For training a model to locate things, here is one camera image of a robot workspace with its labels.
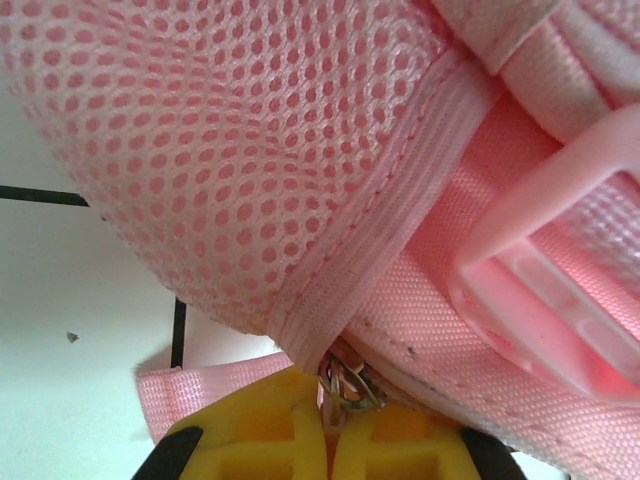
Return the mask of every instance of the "pink mesh fabric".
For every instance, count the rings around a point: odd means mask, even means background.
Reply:
[[[453,30],[549,133],[566,142],[640,101],[635,0],[434,0]]]
[[[586,400],[526,374],[483,343],[447,300],[451,262],[474,220],[558,147],[513,98],[503,98],[438,203],[362,305],[348,338],[406,395],[490,431],[572,478],[635,480],[640,409]]]
[[[138,376],[138,395],[151,438],[158,442],[178,420],[291,365],[277,353],[215,367],[174,368]]]
[[[449,44],[408,0],[0,2],[8,86],[82,194],[253,333]]]
[[[482,60],[557,138],[638,98],[633,4],[437,3],[473,48],[499,33]],[[351,320],[405,395],[589,479],[640,471],[637,410],[540,384],[447,304],[460,238],[558,145],[511,97],[485,120],[501,86],[428,2],[0,0],[0,53],[82,194],[190,305],[308,371]],[[222,395],[203,375],[140,379],[155,438]]]

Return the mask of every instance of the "black plastic part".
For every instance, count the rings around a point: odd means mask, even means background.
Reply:
[[[160,440],[131,480],[180,480],[204,430],[187,427]]]
[[[184,360],[184,337],[187,327],[187,305],[176,298],[173,309],[173,338],[171,340],[171,368],[181,367]]]
[[[23,202],[53,203],[56,205],[72,205],[88,207],[89,204],[77,193],[36,190],[34,188],[10,187],[0,185],[0,198],[21,200]]]
[[[527,480],[509,450],[499,440],[465,428],[460,432],[481,480]]]

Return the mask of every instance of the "plastic buckle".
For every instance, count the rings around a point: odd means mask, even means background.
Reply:
[[[640,341],[528,238],[620,172],[640,183],[640,104],[611,113],[499,198],[463,242],[449,290],[475,332],[527,372],[639,405]]]

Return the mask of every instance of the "pink webbing strap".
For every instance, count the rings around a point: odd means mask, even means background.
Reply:
[[[142,373],[138,395],[154,443],[178,420],[291,365],[284,353],[242,362]]]
[[[640,101],[637,2],[433,3],[487,70],[563,143],[610,111]]]

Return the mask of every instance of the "metal zipper pull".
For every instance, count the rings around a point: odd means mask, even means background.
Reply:
[[[362,357],[342,338],[325,354],[318,377],[324,389],[322,412],[327,431],[339,430],[348,412],[384,407],[386,396],[368,371]]]

